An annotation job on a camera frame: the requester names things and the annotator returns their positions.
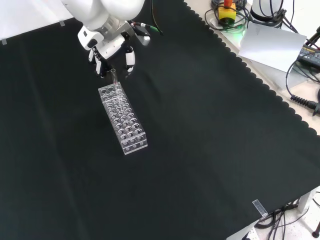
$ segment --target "black cloth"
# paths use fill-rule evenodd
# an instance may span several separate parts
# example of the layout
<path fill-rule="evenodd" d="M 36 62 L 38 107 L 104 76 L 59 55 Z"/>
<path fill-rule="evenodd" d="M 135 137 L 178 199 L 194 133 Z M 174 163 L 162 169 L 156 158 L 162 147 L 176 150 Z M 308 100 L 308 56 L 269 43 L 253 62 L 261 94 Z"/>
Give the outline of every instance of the black cloth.
<path fill-rule="evenodd" d="M 119 75 L 148 141 L 126 156 L 80 22 L 0 46 L 0 239 L 223 240 L 320 185 L 315 131 L 181 0 L 155 11 Z"/>

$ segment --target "wire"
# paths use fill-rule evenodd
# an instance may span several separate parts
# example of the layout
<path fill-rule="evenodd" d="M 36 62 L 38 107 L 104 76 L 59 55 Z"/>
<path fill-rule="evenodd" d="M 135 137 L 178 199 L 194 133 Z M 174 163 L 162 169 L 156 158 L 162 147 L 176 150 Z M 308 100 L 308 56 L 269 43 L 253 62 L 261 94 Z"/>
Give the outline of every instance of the wire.
<path fill-rule="evenodd" d="M 215 6 L 220 4 L 220 2 L 221 2 L 220 0 L 211 0 L 211 5 L 213 8 L 215 8 Z M 234 3 L 235 3 L 235 9 L 240 11 L 246 7 L 248 0 L 235 0 Z"/>
<path fill-rule="evenodd" d="M 151 12 L 151 17 L 152 17 L 152 21 L 153 24 L 155 25 L 155 28 L 158 30 L 158 32 L 163 36 L 164 33 L 160 30 L 157 22 L 156 22 L 156 18 L 155 18 L 155 12 L 154 12 L 154 0 L 150 1 L 150 12 Z"/>
<path fill-rule="evenodd" d="M 313 82 L 320 84 L 319 79 L 311 72 L 310 69 L 309 69 L 309 72 L 315 77 L 315 79 L 313 79 L 308 74 L 306 74 L 306 72 L 301 67 L 299 67 L 297 63 L 295 64 L 295 66 L 305 75 L 306 78 L 311 79 Z"/>
<path fill-rule="evenodd" d="M 280 214 L 280 217 L 278 219 L 278 223 L 276 225 L 276 228 L 274 229 L 274 234 L 273 234 L 273 240 L 276 239 L 276 234 L 277 234 L 277 229 L 278 229 L 278 226 L 279 226 L 279 223 L 280 223 L 280 219 L 282 218 L 282 216 L 285 214 L 285 210 L 283 210 L 283 212 L 281 212 Z"/>
<path fill-rule="evenodd" d="M 212 29 L 218 30 L 218 31 L 227 31 L 227 30 L 231 30 L 231 29 L 241 29 L 241 28 L 243 28 L 243 27 L 246 25 L 246 23 L 247 23 L 246 16 L 243 15 L 243 14 L 242 14 L 240 11 L 238 11 L 237 9 L 234 9 L 234 8 L 232 8 L 232 7 L 225 7 L 225 6 L 223 6 L 223 4 L 224 4 L 224 3 L 221 2 L 221 3 L 217 4 L 216 6 L 214 6 L 214 8 L 211 8 L 211 9 L 209 9 L 208 11 L 205 12 L 205 14 L 204 14 L 204 20 L 205 20 L 206 24 L 207 24 L 208 26 L 210 26 Z M 236 21 L 234 24 L 237 24 L 237 23 L 239 23 L 239 22 L 241 22 L 241 21 L 243 21 L 243 20 L 244 20 L 244 23 L 241 23 L 241 24 L 232 26 L 232 25 L 230 25 L 230 24 L 228 24 L 228 23 L 225 23 L 225 22 L 221 21 L 221 20 L 219 19 L 218 15 L 217 15 L 217 10 L 218 10 L 218 8 L 227 8 L 227 9 L 234 10 L 237 15 L 240 15 L 240 16 L 242 17 L 240 20 Z M 207 14 L 208 14 L 209 12 L 214 12 L 215 18 L 217 19 L 218 23 L 219 23 L 220 25 L 222 25 L 221 28 L 217 28 L 217 27 L 213 26 L 211 23 L 208 22 Z"/>
<path fill-rule="evenodd" d="M 315 203 L 318 207 L 320 207 L 320 204 L 317 203 L 317 201 L 316 201 L 314 198 L 312 198 L 312 200 L 314 201 L 314 203 Z"/>
<path fill-rule="evenodd" d="M 282 21 L 282 23 L 283 23 L 284 25 L 286 25 L 289 29 L 291 29 L 291 30 L 294 31 L 296 34 L 298 34 L 297 29 L 289 22 L 289 20 L 288 20 L 286 17 L 284 17 L 283 20 L 285 20 L 285 21 L 287 22 L 287 23 L 285 23 L 284 21 Z M 318 47 L 314 42 L 310 41 L 308 38 L 307 38 L 306 40 L 309 42 L 309 44 L 315 46 L 318 50 L 320 50 L 320 47 Z"/>
<path fill-rule="evenodd" d="M 316 81 L 317 81 L 318 83 L 320 83 L 319 78 L 312 72 L 312 69 L 311 69 L 310 66 L 309 66 L 309 73 L 316 79 Z"/>
<path fill-rule="evenodd" d="M 291 21 L 290 21 L 291 24 L 294 19 L 294 15 L 295 15 L 295 0 L 293 0 L 293 13 L 292 13 Z"/>
<path fill-rule="evenodd" d="M 291 68 L 296 64 L 296 62 L 298 60 L 300 60 L 300 58 L 304 58 L 306 56 L 309 56 L 309 55 L 312 55 L 312 54 L 318 54 L 319 52 L 318 51 L 315 51 L 315 52 L 310 52 L 310 53 L 307 53 L 307 54 L 304 54 L 302 56 L 299 56 L 292 64 L 291 66 L 289 67 L 288 71 L 286 72 L 286 75 L 285 75 L 285 87 L 286 87 L 286 90 L 288 91 L 288 93 L 291 95 L 291 96 L 294 96 L 290 90 L 289 90 L 289 87 L 288 87 L 288 75 L 289 75 L 289 72 L 291 70 Z"/>
<path fill-rule="evenodd" d="M 304 215 L 307 214 L 307 212 L 309 211 L 309 208 L 310 208 L 310 207 L 308 207 L 308 210 L 307 210 L 302 216 L 300 216 L 297 220 L 295 220 L 295 221 L 293 221 L 293 222 L 290 222 L 290 223 L 287 223 L 286 226 L 288 226 L 288 225 L 290 225 L 290 224 L 294 224 L 294 223 L 297 222 L 299 219 L 301 219 Z"/>
<path fill-rule="evenodd" d="M 283 212 L 283 234 L 282 234 L 282 240 L 285 240 L 286 235 L 286 211 Z"/>

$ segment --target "white card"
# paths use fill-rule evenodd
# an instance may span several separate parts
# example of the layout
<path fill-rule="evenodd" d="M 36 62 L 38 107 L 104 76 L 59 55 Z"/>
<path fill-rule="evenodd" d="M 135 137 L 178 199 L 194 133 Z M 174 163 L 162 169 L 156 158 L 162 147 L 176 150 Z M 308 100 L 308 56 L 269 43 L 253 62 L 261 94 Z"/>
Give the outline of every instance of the white card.
<path fill-rule="evenodd" d="M 307 37 L 274 27 L 249 23 L 239 55 L 287 72 Z"/>

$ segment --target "white robot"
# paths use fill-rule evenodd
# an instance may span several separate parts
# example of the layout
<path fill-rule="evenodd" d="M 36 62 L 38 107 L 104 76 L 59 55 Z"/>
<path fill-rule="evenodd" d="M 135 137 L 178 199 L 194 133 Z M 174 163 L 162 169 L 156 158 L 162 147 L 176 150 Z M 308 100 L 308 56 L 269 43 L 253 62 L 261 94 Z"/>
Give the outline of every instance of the white robot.
<path fill-rule="evenodd" d="M 137 31 L 128 21 L 141 11 L 145 0 L 61 0 L 75 19 L 83 23 L 78 38 L 84 49 L 90 51 L 89 61 L 96 64 L 96 73 L 102 78 L 108 71 L 106 61 L 125 48 L 126 70 L 131 73 L 136 62 L 135 52 L 128 44 L 137 35 L 148 45 L 147 31 Z"/>

